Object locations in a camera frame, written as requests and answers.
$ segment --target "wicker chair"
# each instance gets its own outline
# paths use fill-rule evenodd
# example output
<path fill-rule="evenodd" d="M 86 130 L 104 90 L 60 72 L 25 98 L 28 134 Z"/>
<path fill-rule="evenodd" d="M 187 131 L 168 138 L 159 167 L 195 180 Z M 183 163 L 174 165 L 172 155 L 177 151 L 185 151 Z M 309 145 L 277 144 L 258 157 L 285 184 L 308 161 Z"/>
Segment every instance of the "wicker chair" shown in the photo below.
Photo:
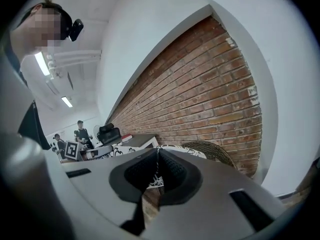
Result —
<path fill-rule="evenodd" d="M 218 160 L 223 164 L 238 169 L 228 153 L 222 147 L 216 144 L 207 141 L 192 141 L 184 143 L 181 146 L 200 151 L 205 154 L 207 159 L 214 161 Z"/>

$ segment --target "person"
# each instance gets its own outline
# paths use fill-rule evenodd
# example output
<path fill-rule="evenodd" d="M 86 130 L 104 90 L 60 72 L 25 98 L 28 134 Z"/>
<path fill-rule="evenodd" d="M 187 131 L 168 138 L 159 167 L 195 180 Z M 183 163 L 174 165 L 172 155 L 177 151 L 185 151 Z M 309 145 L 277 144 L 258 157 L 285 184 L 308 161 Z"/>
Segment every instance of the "person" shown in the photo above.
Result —
<path fill-rule="evenodd" d="M 66 149 L 66 143 L 60 138 L 60 135 L 56 133 L 53 137 L 58 144 L 59 150 L 56 152 L 56 154 L 60 154 L 62 159 L 65 159 L 65 149 Z"/>
<path fill-rule="evenodd" d="M 92 135 L 88 134 L 87 129 L 83 128 L 84 122 L 79 120 L 77 124 L 78 124 L 78 130 L 75 133 L 76 140 L 84 145 L 88 145 L 91 150 L 94 149 L 94 145 L 90 141 L 90 139 L 92 140 L 93 137 Z"/>
<path fill-rule="evenodd" d="M 21 63 L 28 55 L 35 55 L 43 48 L 58 45 L 72 35 L 73 23 L 71 17 L 59 4 L 51 0 L 44 0 L 30 8 L 22 17 L 19 25 L 13 31 L 7 31 L 2 38 L 0 47 L 0 89 L 6 94 L 24 92 L 24 99 L 7 99 L 3 101 L 0 109 L 1 127 L 5 132 L 19 133 L 36 141 L 44 150 L 51 147 L 45 138 L 39 120 L 36 102 L 20 70 Z M 14 112 L 6 111 L 7 104 L 19 107 Z"/>

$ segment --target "black slot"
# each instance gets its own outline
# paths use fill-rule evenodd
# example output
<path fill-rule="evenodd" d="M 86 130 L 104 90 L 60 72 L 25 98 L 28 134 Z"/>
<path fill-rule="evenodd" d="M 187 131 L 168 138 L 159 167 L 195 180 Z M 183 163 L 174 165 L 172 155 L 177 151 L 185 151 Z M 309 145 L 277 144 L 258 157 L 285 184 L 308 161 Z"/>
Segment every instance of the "black slot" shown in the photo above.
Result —
<path fill-rule="evenodd" d="M 66 175 L 69 178 L 73 178 L 73 177 L 78 177 L 78 176 L 85 175 L 85 174 L 88 174 L 88 173 L 91 173 L 91 171 L 88 168 L 85 168 L 85 169 L 68 171 L 68 172 L 66 172 Z"/>
<path fill-rule="evenodd" d="M 274 220 L 269 217 L 243 190 L 229 193 L 241 212 L 250 222 L 255 231 L 260 231 Z"/>

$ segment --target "brick wall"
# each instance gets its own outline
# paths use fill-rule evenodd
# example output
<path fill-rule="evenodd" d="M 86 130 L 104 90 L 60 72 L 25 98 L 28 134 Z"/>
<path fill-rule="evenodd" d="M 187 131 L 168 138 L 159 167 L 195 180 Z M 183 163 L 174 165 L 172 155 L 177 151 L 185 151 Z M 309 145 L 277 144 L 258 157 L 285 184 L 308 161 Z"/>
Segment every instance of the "brick wall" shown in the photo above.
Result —
<path fill-rule="evenodd" d="M 212 17 L 145 69 L 109 122 L 122 134 L 157 133 L 160 144 L 212 142 L 243 173 L 257 169 L 262 115 L 255 82 L 237 44 Z"/>

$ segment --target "ceiling light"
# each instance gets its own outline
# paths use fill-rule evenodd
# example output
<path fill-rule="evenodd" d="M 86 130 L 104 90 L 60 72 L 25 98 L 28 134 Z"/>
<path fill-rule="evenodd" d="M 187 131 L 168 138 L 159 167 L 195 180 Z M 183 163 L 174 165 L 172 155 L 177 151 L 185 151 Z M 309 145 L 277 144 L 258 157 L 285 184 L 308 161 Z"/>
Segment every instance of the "ceiling light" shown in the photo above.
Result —
<path fill-rule="evenodd" d="M 63 96 L 63 97 L 61 98 L 61 100 L 63 100 L 64 103 L 65 103 L 69 108 L 72 108 L 72 107 L 73 107 L 72 104 L 70 103 L 70 101 L 67 99 L 66 96 Z"/>
<path fill-rule="evenodd" d="M 50 75 L 49 69 L 47 67 L 47 64 L 45 62 L 45 59 L 44 59 L 44 56 L 43 56 L 42 52 L 40 51 L 39 53 L 35 54 L 34 56 L 35 56 L 36 61 L 39 64 L 39 67 L 40 67 L 42 73 L 45 76 Z"/>

